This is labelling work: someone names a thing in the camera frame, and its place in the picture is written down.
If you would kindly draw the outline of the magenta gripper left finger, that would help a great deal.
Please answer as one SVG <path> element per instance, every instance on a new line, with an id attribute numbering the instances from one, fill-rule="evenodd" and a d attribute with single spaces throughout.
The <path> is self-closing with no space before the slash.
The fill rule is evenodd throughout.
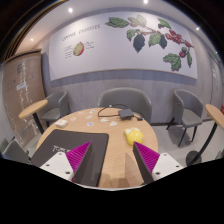
<path id="1" fill-rule="evenodd" d="M 41 169 L 70 182 L 80 183 L 92 153 L 92 142 L 86 142 L 67 153 L 57 152 Z"/>

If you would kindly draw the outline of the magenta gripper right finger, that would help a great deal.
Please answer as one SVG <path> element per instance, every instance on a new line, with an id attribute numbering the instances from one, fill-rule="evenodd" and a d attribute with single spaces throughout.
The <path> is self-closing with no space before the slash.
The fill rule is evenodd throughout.
<path id="1" fill-rule="evenodd" d="M 183 169 L 168 153 L 159 154 L 138 142 L 133 144 L 133 153 L 145 184 Z"/>

